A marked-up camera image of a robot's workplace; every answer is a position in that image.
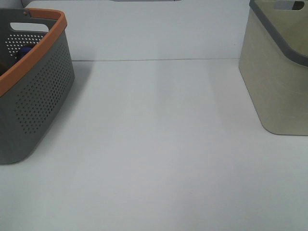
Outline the grey basket with orange rim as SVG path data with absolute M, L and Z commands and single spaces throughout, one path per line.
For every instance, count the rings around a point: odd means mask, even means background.
M 30 156 L 60 111 L 75 74 L 62 11 L 0 11 L 0 162 Z M 32 50 L 16 62 L 22 47 Z

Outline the beige basket with grey rim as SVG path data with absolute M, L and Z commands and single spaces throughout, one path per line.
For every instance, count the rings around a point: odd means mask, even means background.
M 263 128 L 308 133 L 308 3 L 252 0 L 239 70 Z

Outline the blue cloth in basket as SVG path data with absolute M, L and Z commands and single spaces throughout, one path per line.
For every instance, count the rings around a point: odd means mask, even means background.
M 18 62 L 21 60 L 25 55 L 27 55 L 32 50 L 31 47 L 22 47 L 16 54 L 15 54 L 15 60 Z

